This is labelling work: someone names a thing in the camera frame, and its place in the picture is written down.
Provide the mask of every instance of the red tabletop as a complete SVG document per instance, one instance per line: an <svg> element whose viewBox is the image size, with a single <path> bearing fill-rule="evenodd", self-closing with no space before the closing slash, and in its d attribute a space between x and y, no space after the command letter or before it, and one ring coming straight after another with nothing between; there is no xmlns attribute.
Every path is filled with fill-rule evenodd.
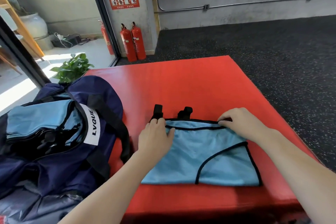
<svg viewBox="0 0 336 224"><path fill-rule="evenodd" d="M190 106L193 108L191 118L201 120L217 120L229 109L246 107L266 126L279 130L315 158L229 56L95 69L87 75L102 77L119 95L124 107L123 120L136 150L139 133L151 118L155 104L163 105L164 118L177 117L180 110ZM253 142L249 141L248 147L260 171L262 187L140 185L125 217L300 209L296 197L267 154ZM118 150L114 150L111 164L117 154Z"/></svg>

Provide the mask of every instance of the folded blue apron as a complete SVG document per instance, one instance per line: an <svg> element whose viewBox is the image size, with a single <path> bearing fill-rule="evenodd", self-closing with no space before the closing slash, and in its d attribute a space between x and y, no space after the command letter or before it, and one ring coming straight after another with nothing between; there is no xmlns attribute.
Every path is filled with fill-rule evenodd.
<svg viewBox="0 0 336 224"><path fill-rule="evenodd" d="M141 183L261 186L246 139L216 121L190 119L191 113L186 107L166 120L167 132L175 128L173 145ZM162 116L162 106L155 105L152 118Z"/></svg>

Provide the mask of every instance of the plant pot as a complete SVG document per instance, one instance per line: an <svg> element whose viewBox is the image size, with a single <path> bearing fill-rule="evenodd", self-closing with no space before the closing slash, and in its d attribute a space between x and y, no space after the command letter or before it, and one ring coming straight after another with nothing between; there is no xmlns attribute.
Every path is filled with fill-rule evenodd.
<svg viewBox="0 0 336 224"><path fill-rule="evenodd" d="M47 24L38 13L20 16L20 19L33 38L40 38L48 35Z"/></svg>

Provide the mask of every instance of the person's right arm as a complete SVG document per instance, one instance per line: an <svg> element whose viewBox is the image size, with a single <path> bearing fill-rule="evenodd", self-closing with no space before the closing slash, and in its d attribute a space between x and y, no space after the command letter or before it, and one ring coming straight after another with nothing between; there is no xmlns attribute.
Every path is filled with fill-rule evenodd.
<svg viewBox="0 0 336 224"><path fill-rule="evenodd" d="M336 174L309 157L246 108L223 113L218 123L257 143L272 159L315 224L336 221Z"/></svg>

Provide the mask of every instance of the hand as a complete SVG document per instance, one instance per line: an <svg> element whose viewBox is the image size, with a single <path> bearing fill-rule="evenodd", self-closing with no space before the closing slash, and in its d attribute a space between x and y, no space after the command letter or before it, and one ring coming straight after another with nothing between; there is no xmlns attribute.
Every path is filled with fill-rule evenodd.
<svg viewBox="0 0 336 224"><path fill-rule="evenodd" d="M231 118L232 121L224 120L226 118ZM223 113L218 118L218 124L228 127L241 137L256 143L259 143L264 135L271 130L246 108L234 108Z"/></svg>
<svg viewBox="0 0 336 224"><path fill-rule="evenodd" d="M138 152L148 158L152 168L170 150L173 144L175 129L166 133L166 121L163 118L152 119L139 135Z"/></svg>

